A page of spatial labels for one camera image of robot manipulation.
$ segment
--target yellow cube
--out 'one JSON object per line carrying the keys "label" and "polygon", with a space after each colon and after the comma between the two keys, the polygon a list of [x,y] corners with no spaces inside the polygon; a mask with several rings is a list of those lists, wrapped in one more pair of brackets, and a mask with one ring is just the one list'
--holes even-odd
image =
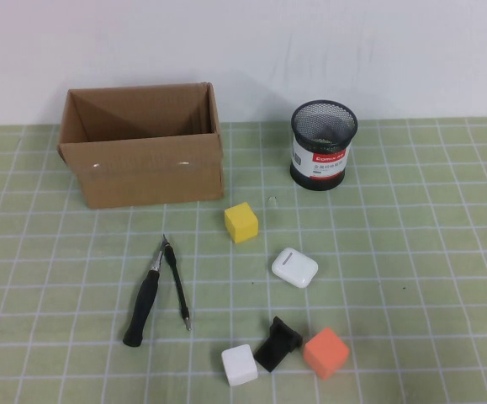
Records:
{"label": "yellow cube", "polygon": [[244,242],[258,235],[258,218],[247,202],[225,210],[225,225],[234,242]]}

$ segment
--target white cube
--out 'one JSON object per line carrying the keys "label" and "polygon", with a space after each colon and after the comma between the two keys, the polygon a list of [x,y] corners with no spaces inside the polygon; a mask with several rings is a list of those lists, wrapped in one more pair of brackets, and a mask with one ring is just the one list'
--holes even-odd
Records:
{"label": "white cube", "polygon": [[226,349],[221,357],[230,385],[242,385],[258,377],[257,364],[248,344]]}

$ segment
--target screwdriver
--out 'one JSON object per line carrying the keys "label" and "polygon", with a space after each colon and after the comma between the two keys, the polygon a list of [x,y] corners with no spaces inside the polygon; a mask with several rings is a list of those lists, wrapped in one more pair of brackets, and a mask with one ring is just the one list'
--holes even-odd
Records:
{"label": "screwdriver", "polygon": [[182,313],[182,319],[185,322],[185,327],[187,331],[191,331],[191,320],[189,315],[189,309],[185,303],[185,295],[183,294],[182,281],[179,279],[179,273],[177,272],[177,262],[176,255],[174,254],[174,249],[168,242],[165,235],[162,235],[162,243],[165,248],[165,259],[172,269],[172,274],[174,275],[174,282],[176,282],[177,298],[179,299],[180,312]]}
{"label": "screwdriver", "polygon": [[129,328],[124,335],[124,344],[128,347],[139,347],[142,344],[142,334],[144,332],[144,325],[148,319],[153,302],[156,299],[157,287],[159,286],[159,268],[161,267],[161,259],[164,252],[167,239],[163,237],[163,242],[157,259],[151,265],[148,275],[142,281],[139,289],[139,294],[136,296],[135,309],[133,310],[133,317]]}

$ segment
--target orange cube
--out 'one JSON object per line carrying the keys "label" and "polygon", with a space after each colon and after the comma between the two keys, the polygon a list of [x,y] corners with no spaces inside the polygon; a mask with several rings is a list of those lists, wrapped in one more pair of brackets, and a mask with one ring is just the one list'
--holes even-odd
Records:
{"label": "orange cube", "polygon": [[304,346],[303,359],[321,379],[329,379],[350,356],[350,348],[326,327]]}

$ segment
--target foam cube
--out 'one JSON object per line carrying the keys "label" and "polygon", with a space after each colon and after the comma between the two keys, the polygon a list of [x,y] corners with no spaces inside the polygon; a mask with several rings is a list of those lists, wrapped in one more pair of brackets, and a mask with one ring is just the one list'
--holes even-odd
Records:
{"label": "foam cube", "polygon": [[258,235],[258,218],[247,202],[225,210],[225,225],[234,242],[244,242]]}
{"label": "foam cube", "polygon": [[220,356],[230,385],[242,385],[258,377],[257,364],[248,344],[226,349]]}
{"label": "foam cube", "polygon": [[303,359],[321,379],[329,379],[346,362],[350,348],[331,330],[324,328],[308,341]]}

